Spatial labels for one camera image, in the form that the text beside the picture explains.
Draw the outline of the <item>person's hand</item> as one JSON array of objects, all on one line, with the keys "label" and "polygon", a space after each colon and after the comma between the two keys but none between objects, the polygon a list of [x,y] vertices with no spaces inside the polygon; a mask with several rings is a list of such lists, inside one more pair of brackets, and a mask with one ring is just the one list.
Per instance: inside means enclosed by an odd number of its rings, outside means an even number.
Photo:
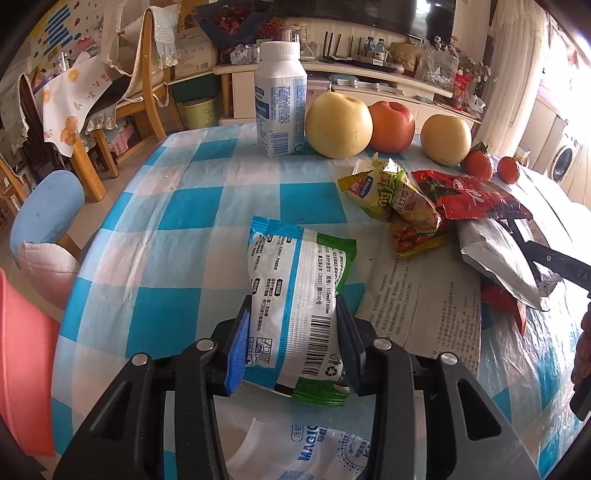
[{"label": "person's hand", "polygon": [[591,304],[583,316],[581,322],[582,333],[576,345],[574,367],[571,373],[571,381],[575,389],[590,376],[591,372]]}]

